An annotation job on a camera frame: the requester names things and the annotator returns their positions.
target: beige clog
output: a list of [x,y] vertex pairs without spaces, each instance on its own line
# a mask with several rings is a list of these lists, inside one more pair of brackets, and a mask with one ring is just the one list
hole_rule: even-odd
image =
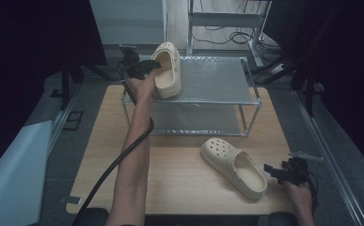
[[249,199],[257,200],[266,191],[267,181],[254,167],[248,154],[226,140],[208,139],[202,145],[201,156]]
[[155,87],[158,95],[168,98],[179,94],[182,90],[181,57],[173,43],[164,42],[158,46],[152,59],[161,64],[155,76]]

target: black cable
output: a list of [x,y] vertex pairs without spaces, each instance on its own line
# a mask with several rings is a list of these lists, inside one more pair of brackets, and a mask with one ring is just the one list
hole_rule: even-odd
[[[119,70],[119,77],[122,80],[122,85],[125,87],[126,91],[128,92],[129,96],[131,97],[132,101],[135,104],[135,98],[127,85],[127,82],[123,76],[122,68],[120,67],[123,65],[123,62],[120,61],[118,64],[118,70]],[[78,214],[76,215],[72,226],[78,225],[79,218],[84,214],[84,212],[87,210],[87,206],[90,204],[91,200],[93,199],[94,195],[99,190],[100,186],[103,184],[105,179],[108,177],[108,175],[117,167],[117,165],[132,151],[137,147],[153,130],[154,128],[154,121],[152,118],[150,118],[150,127],[142,134],[140,137],[138,137],[129,147],[127,147],[118,157],[115,159],[115,161],[107,168],[107,170],[103,173],[103,175],[100,177],[100,179],[97,181],[96,185],[91,189],[90,193],[88,194],[85,202],[83,203],[82,207],[80,208]]]
[[252,7],[251,7],[251,9],[249,10],[249,12],[248,12],[248,13],[251,13],[251,12],[252,12],[252,10],[254,9],[254,7],[255,7],[255,4],[254,4],[254,3],[252,3]]
[[211,40],[199,40],[199,39],[197,39],[197,38],[194,36],[194,34],[192,34],[192,36],[193,36],[193,39],[194,39],[194,40],[197,40],[197,41],[203,41],[203,42],[209,42],[209,43],[212,43],[212,44],[226,44],[227,42],[231,41],[231,39],[226,40],[226,41],[224,41],[224,42],[215,42],[215,41],[211,41]]
[[261,6],[261,1],[259,1],[259,4],[258,4],[258,8],[257,8],[257,13],[259,11],[259,7]]
[[243,5],[245,0],[242,0],[241,3],[240,3],[240,6],[238,6],[237,10],[235,10],[235,12],[237,13],[238,12],[238,9],[240,9],[240,7]]
[[312,205],[311,205],[311,214],[314,214],[314,212],[316,211],[316,208],[318,206],[318,202],[317,202],[317,188],[314,187],[313,182],[311,181],[310,177],[304,173],[305,176],[308,179],[308,184],[309,184],[309,188],[310,188],[310,193],[311,193],[311,198],[312,198]]
[[212,8],[214,9],[214,12],[216,12],[216,8],[214,8],[214,0],[212,0]]
[[[204,12],[204,9],[202,7],[202,0],[199,0],[200,4],[201,4],[201,12]],[[205,29],[207,30],[220,30],[220,29],[223,29],[225,28],[225,26],[219,26],[217,28],[208,28],[208,26],[204,26]]]
[[246,10],[246,5],[248,5],[248,0],[245,1],[245,6],[244,6],[243,12],[245,12],[245,10]]
[[[248,43],[250,40],[252,40],[254,37],[246,32],[243,32],[243,31],[239,31],[238,28],[240,27],[237,27],[237,31],[233,32],[230,34],[230,37],[232,38],[232,40],[234,41],[234,43],[237,43],[237,44],[246,44]],[[235,40],[234,38],[237,37],[237,36],[240,36],[242,38],[245,39],[245,41],[241,42],[241,41],[237,41]]]
[[319,192],[319,181],[317,180],[317,176],[311,171],[309,171],[309,173],[314,177],[314,180],[316,180],[316,191]]

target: floor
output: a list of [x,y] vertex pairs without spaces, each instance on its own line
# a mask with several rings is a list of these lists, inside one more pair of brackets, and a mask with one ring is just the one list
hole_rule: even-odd
[[[185,18],[187,9],[187,1],[167,1],[168,2],[168,30],[167,38],[176,44],[181,51],[181,55],[185,54],[186,29],[187,23]],[[204,9],[212,7],[212,1],[203,1]],[[241,1],[231,1],[234,8],[238,8]],[[227,37],[229,31],[222,30],[222,35],[212,35],[205,37],[211,39],[213,37],[221,39]],[[250,62],[250,69],[255,69],[252,55],[247,50],[246,45],[234,45],[230,43],[226,45],[209,45],[209,43],[194,42],[194,52],[196,56],[220,56],[220,57],[247,57]],[[106,53],[116,53],[117,50],[111,46],[105,46]],[[149,54],[154,50],[154,46],[145,46],[141,49],[141,54]],[[117,54],[108,54],[109,66],[102,69],[108,73],[116,74],[114,67],[117,60]],[[48,159],[45,186],[43,193],[43,204],[41,207],[40,222],[37,225],[71,225],[74,216],[68,214],[65,210],[65,203],[73,185],[74,178],[78,171],[79,165],[83,158],[85,148],[91,129],[94,125],[101,101],[103,99],[105,89],[109,85],[117,84],[116,81],[108,81],[98,76],[96,73],[84,68],[86,76],[84,83],[80,86],[71,85],[75,88],[76,93],[71,107],[71,111],[83,111],[84,115],[79,128],[76,131],[63,130],[59,134],[56,143]],[[270,73],[255,73],[254,79],[261,80]],[[299,101],[295,98],[289,87],[292,76],[284,76],[272,84],[265,85],[269,91],[273,105],[275,107],[278,119],[290,146],[291,152],[302,151],[314,156],[325,156],[319,142],[316,141],[310,124],[302,113]],[[40,121],[54,120],[58,113],[61,101],[58,98],[51,98],[50,95],[54,89],[60,89],[60,75],[54,74],[49,77],[45,83],[45,92],[41,97],[40,103],[37,105],[34,113],[31,115],[27,124]],[[332,116],[328,113],[319,97],[315,97],[314,118],[312,119],[322,135],[323,141],[326,142],[326,148],[329,150],[338,169],[343,175],[344,182],[348,185],[349,191],[353,196],[346,196],[346,190],[341,190],[339,183],[340,178],[335,178],[332,173],[335,169],[331,169],[330,164],[318,161],[309,161],[309,169],[317,176],[319,184],[319,207],[314,214],[317,225],[360,225],[360,223],[352,218],[352,208],[357,212],[362,212],[364,216],[364,157],[357,149],[355,144],[344,133]],[[64,127],[72,127],[72,122],[65,122]],[[243,222],[234,222],[232,220],[225,222],[223,225],[249,225]],[[266,217],[260,219],[260,225],[268,225]]]

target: hand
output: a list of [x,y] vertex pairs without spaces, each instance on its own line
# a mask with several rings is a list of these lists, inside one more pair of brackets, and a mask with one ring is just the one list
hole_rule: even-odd
[[311,212],[312,197],[308,183],[296,186],[290,182],[283,182],[287,190],[288,197],[293,203],[299,225],[314,225]]
[[153,91],[154,91],[154,77],[155,77],[155,69],[153,69],[150,74],[144,80],[138,80],[132,78],[129,81],[130,88],[132,93],[135,96],[135,100],[139,102],[150,101]]

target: gray floor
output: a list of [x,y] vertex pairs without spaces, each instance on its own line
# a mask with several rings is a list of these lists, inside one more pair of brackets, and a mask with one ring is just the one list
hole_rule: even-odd
[[[170,3],[168,9],[185,9],[186,1],[168,2]],[[179,31],[180,27],[176,28],[171,24],[172,22],[173,24],[180,24],[181,19],[174,18],[175,16],[178,16],[179,14],[181,14],[180,16],[186,16],[184,15],[185,13],[178,13],[179,12],[168,13],[170,15],[168,18],[168,32],[172,34],[171,36],[168,35],[168,37],[170,39],[175,39],[172,41],[175,42],[183,55],[182,50],[185,48],[186,32],[182,31],[182,34],[184,35],[177,35],[176,33]],[[186,23],[182,23],[181,26],[185,30]],[[194,43],[194,46],[200,50],[217,49],[216,51],[195,51],[194,54],[196,56],[246,56],[248,57],[251,69],[255,69],[255,64],[250,57],[249,51],[246,50],[246,46],[243,48],[229,46],[219,50],[219,46],[216,46],[216,48],[212,48],[207,44],[200,46],[197,41]],[[120,52],[113,46],[106,46],[105,49],[109,67],[102,67],[102,69],[116,76],[117,69],[114,65],[116,65],[119,60],[118,57],[120,56]],[[139,52],[142,55],[149,55],[153,52],[153,47],[139,46]],[[107,86],[115,83],[113,81],[107,81],[87,69],[84,69],[84,73],[86,79],[84,83],[80,85],[80,90],[75,97],[76,99],[71,109],[71,111],[84,112],[82,122],[79,129],[76,131],[62,131],[50,154],[47,164],[40,222],[37,225],[71,225],[74,218],[73,215],[66,212],[65,203],[60,200],[62,198],[67,198],[71,193],[73,181],[87,146],[105,89]],[[268,73],[261,75],[255,74],[254,77],[262,79],[268,75]],[[265,86],[269,91],[284,135],[287,138],[292,152],[302,151],[315,156],[322,156],[322,152],[318,149],[307,122],[302,116],[299,104],[290,90],[289,82],[291,78],[292,77],[288,75]],[[45,88],[46,90],[41,97],[40,103],[37,105],[35,112],[31,115],[27,124],[54,120],[59,113],[61,100],[58,98],[51,98],[50,94],[53,89],[61,89],[60,75],[54,74],[48,78],[46,80]],[[314,99],[313,109],[314,120],[319,126],[338,166],[346,177],[347,183],[352,188],[364,214],[364,157],[351,139],[330,116],[320,101],[320,98],[316,97]],[[72,124],[65,123],[64,127],[68,126],[72,126]],[[327,164],[309,161],[309,169],[317,176],[319,181],[319,208],[315,213],[316,224],[356,225],[348,211],[345,199],[342,197],[330,174],[330,169],[327,167]],[[261,225],[266,225],[265,218],[261,218]]]

